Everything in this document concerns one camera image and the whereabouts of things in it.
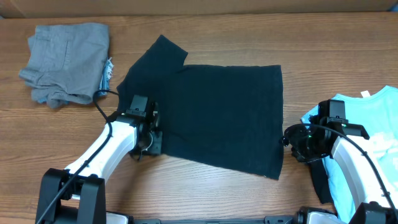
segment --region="wooden table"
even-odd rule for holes
[[[129,67],[165,35],[186,64],[282,65],[284,128],[336,93],[360,96],[398,86],[398,14],[139,16],[0,21],[0,223],[33,223],[40,180],[80,157],[103,130],[92,106],[52,110],[18,78],[38,24],[109,24],[115,89]],[[100,105],[108,114],[118,99]],[[160,156],[126,156],[106,186],[107,209],[137,218],[260,218],[321,205],[308,168],[285,149],[280,180]]]

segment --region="light blue cloth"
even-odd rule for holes
[[[385,86],[378,93],[366,98],[352,98],[337,94],[332,99],[345,102],[346,119],[351,124],[362,124],[372,136],[384,133],[398,139],[398,89]],[[309,123],[309,117],[318,114],[318,106],[302,117],[303,123]],[[377,161],[389,182],[398,188],[398,153],[388,153],[384,149]],[[339,219],[348,223],[355,213],[354,200],[349,191],[343,171],[334,159],[323,159],[328,175],[330,193]]]

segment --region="black cloth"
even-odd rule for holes
[[[317,193],[319,201],[321,203],[333,203],[333,199],[330,194],[328,176],[326,174],[325,167],[323,166],[322,160],[317,160],[309,163],[313,188]]]
[[[134,95],[159,103],[162,153],[278,179],[283,162],[280,65],[186,65],[160,36],[118,86],[118,111]]]

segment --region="wooden surface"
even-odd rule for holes
[[[110,25],[115,89],[160,34],[189,52],[186,64],[282,65],[284,128],[336,93],[374,94],[398,87],[398,14],[142,16],[0,21],[0,223],[33,223],[40,180],[63,169],[99,136],[92,106],[51,110],[31,101],[18,78],[38,24]],[[118,105],[100,102],[108,114]],[[320,205],[308,169],[290,156],[280,180],[161,156],[139,164],[126,156],[106,186],[107,209],[136,218],[261,218]]]
[[[397,0],[0,0],[19,17],[386,11]],[[7,13],[18,17],[18,14]]]

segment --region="folded gray cloth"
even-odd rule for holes
[[[93,101],[108,57],[107,25],[37,26],[28,44],[29,63],[19,77],[33,88],[32,100],[51,108]]]

